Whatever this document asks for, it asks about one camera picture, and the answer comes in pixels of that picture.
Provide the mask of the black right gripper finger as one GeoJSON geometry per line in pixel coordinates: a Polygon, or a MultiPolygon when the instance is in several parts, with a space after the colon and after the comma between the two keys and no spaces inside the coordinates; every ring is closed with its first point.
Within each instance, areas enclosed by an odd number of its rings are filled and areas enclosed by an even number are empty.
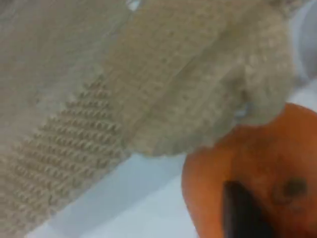
{"type": "Polygon", "coordinates": [[[253,195],[239,182],[223,185],[225,238],[274,238],[275,230],[253,195]]]}

